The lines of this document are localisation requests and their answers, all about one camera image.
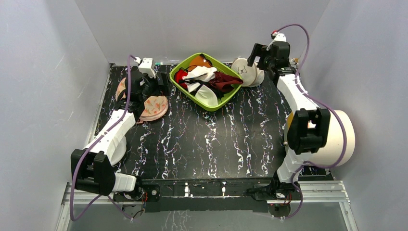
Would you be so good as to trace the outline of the white mesh laundry bag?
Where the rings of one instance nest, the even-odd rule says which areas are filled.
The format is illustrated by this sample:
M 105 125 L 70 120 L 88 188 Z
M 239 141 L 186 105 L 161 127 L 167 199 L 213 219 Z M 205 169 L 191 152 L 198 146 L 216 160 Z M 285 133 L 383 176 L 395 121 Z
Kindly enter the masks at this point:
M 231 69 L 236 72 L 243 80 L 242 87 L 257 87 L 261 85 L 265 79 L 265 73 L 260 70 L 254 62 L 248 66 L 246 58 L 237 58 L 232 62 Z

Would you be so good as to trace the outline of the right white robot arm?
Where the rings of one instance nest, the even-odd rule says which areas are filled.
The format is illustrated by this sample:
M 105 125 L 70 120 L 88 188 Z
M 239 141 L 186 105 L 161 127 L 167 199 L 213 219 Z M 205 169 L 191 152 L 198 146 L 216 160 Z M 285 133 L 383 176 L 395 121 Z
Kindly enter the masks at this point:
M 277 199 L 284 199 L 297 190 L 300 171 L 312 154 L 327 143 L 331 119 L 328 109 L 320 108 L 306 96 L 298 74 L 290 64 L 289 54 L 288 42 L 274 41 L 269 46 L 256 43 L 247 61 L 248 66 L 252 66 L 255 58 L 259 58 L 257 67 L 271 75 L 291 109 L 284 132 L 286 156 L 271 183 L 259 190 Z

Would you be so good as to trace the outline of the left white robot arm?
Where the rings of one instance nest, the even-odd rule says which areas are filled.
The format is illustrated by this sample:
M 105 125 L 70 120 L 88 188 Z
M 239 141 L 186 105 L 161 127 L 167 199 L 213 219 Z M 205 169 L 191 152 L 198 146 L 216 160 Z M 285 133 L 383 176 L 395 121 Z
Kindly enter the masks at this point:
M 117 173 L 114 165 L 126 152 L 126 133 L 145 111 L 155 96 L 167 97 L 171 92 L 169 75 L 159 72 L 152 77 L 140 70 L 131 70 L 121 80 L 115 94 L 114 110 L 103 129 L 84 149 L 71 154 L 73 186 L 77 190 L 99 195 L 125 192 L 131 200 L 144 193 L 138 177 Z

